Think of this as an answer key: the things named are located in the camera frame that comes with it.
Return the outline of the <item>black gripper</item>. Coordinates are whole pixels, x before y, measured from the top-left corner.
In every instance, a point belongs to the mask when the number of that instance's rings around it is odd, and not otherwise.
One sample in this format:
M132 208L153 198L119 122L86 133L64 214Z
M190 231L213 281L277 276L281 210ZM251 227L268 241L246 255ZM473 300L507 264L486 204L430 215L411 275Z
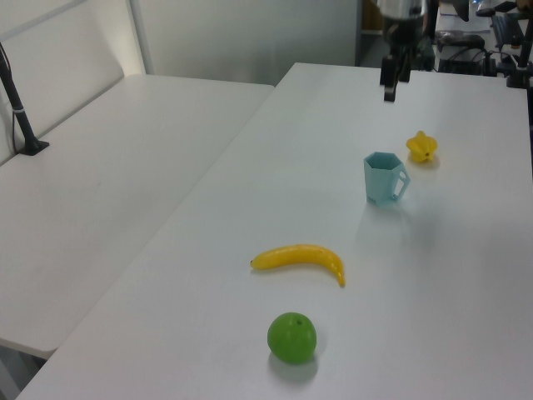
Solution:
M380 85L384 88L384 101L393 103L396 100L397 80L408 83L411 79L411 50L422 39L422 17L384 17L382 33L390 46L390 54L381 62Z

